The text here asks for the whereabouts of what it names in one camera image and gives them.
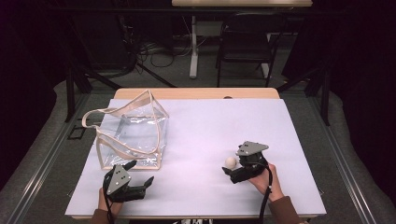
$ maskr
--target transparent tote bag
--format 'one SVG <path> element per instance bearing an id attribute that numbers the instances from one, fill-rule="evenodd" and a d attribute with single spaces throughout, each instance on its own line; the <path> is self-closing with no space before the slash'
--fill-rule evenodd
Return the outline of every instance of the transparent tote bag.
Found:
<path id="1" fill-rule="evenodd" d="M 104 114 L 100 123 L 87 125 L 94 113 Z M 96 150 L 102 169 L 137 160 L 133 169 L 161 168 L 169 116 L 150 90 L 120 108 L 95 109 L 82 118 L 82 126 L 96 129 Z"/>

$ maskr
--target white tabletop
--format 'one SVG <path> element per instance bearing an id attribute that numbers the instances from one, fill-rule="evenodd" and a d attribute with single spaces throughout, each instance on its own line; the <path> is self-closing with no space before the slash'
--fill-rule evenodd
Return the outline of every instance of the white tabletop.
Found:
<path id="1" fill-rule="evenodd" d="M 110 106 L 128 102 L 112 100 Z M 284 193 L 301 217 L 326 214 L 283 100 L 159 102 L 170 115 L 162 167 L 130 172 L 130 186 L 140 186 L 151 176 L 154 181 L 144 200 L 125 203 L 120 218 L 257 217 L 262 195 L 247 181 L 233 184 L 221 169 L 245 141 L 269 146 L 263 155 L 276 165 Z M 67 216 L 92 216 L 105 173 L 92 145 Z"/>
<path id="2" fill-rule="evenodd" d="M 311 0 L 172 0 L 174 7 L 311 7 Z"/>

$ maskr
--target white ball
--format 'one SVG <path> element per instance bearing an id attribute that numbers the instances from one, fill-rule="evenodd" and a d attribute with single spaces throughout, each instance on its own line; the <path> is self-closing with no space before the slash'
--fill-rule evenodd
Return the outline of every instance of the white ball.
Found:
<path id="1" fill-rule="evenodd" d="M 228 169 L 233 169 L 236 166 L 236 159 L 234 157 L 229 157 L 225 160 L 225 167 Z"/>

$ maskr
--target chair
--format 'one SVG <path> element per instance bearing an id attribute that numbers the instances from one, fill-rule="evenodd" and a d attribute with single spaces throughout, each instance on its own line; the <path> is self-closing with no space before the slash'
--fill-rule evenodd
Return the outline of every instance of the chair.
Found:
<path id="1" fill-rule="evenodd" d="M 287 20 L 278 13 L 238 12 L 221 25 L 219 52 L 216 61 L 218 87 L 221 78 L 221 63 L 268 63 L 265 79 L 268 87 L 274 65 L 279 39 L 287 27 Z M 270 41 L 267 35 L 275 33 Z"/>

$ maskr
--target brown sleeve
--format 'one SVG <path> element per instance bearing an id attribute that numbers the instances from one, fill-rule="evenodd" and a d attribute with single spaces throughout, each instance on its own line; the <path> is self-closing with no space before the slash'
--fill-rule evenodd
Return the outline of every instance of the brown sleeve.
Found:
<path id="1" fill-rule="evenodd" d="M 90 220 L 90 224 L 108 224 L 107 211 L 96 209 Z"/>
<path id="2" fill-rule="evenodd" d="M 276 224 L 302 223 L 289 196 L 273 201 L 269 206 Z"/>

